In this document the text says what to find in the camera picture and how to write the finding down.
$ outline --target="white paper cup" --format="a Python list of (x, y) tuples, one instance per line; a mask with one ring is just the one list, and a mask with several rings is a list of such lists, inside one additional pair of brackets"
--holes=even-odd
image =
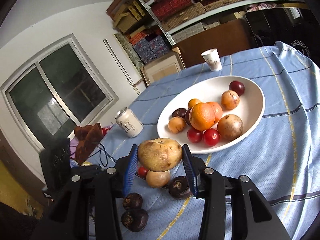
[(211, 71), (218, 71), (222, 69), (219, 54), (217, 49), (209, 49), (201, 54)]

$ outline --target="blue tablecloth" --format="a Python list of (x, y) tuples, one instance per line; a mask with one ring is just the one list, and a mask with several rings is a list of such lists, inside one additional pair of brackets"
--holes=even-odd
[[(218, 72), (200, 64), (152, 83), (129, 106), (143, 122), (143, 131), (136, 138), (128, 138), (115, 126), (102, 144), (113, 160), (126, 156), (132, 144), (158, 138), (159, 115), (186, 88), (222, 75), (250, 78), (265, 95), (261, 122), (233, 147), (198, 157), (224, 176), (248, 175), (270, 201), (290, 237), (300, 239), (320, 210), (319, 69), (309, 58), (279, 41), (275, 46), (222, 57), (221, 63), (223, 68)], [(100, 164), (98, 155), (89, 161)], [(114, 165), (111, 159), (108, 162), (109, 167)], [(182, 163), (171, 174), (184, 175)], [(203, 199), (174, 200), (167, 190), (150, 188), (139, 177), (135, 178), (132, 191), (143, 196), (149, 220), (139, 233), (130, 232), (121, 224), (124, 240), (198, 238)], [(121, 203), (119, 199), (119, 217), (124, 212)], [(226, 202), (225, 239), (231, 239), (230, 202)]]

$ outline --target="metal bolt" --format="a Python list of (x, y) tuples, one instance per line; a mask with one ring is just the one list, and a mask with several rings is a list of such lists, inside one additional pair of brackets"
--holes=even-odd
[(240, 179), (241, 179), (241, 181), (243, 181), (243, 182), (248, 182), (248, 181), (249, 181), (249, 178), (248, 178), (248, 176), (246, 176), (246, 175), (242, 175), (242, 176), (240, 177)]
[(80, 176), (79, 176), (79, 175), (74, 175), (74, 176), (72, 176), (71, 180), (72, 180), (73, 182), (77, 182), (77, 181), (80, 180)]
[(107, 173), (114, 174), (115, 172), (116, 172), (116, 168), (115, 167), (107, 168)]
[(214, 170), (213, 170), (213, 168), (205, 168), (205, 169), (204, 169), (204, 172), (205, 172), (206, 174), (212, 174), (212, 173), (214, 172)]

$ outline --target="window pane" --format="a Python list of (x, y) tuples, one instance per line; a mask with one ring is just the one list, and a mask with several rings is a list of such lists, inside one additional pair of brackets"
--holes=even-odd
[(54, 89), (80, 122), (106, 98), (69, 44), (39, 63)]
[(37, 68), (10, 91), (10, 96), (31, 132), (46, 148), (67, 138), (76, 126), (57, 103)]

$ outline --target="orange fruit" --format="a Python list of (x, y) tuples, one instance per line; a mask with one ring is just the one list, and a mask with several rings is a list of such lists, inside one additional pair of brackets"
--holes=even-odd
[(194, 107), (196, 104), (201, 103), (199, 99), (193, 98), (188, 103), (188, 109)]
[(193, 128), (199, 131), (205, 131), (213, 126), (215, 113), (211, 105), (198, 103), (191, 108), (189, 119)]
[(219, 120), (222, 118), (222, 114), (223, 114), (221, 106), (217, 102), (207, 102), (207, 104), (209, 104), (213, 108), (214, 113), (216, 115), (216, 117), (214, 119), (214, 123), (219, 122)]

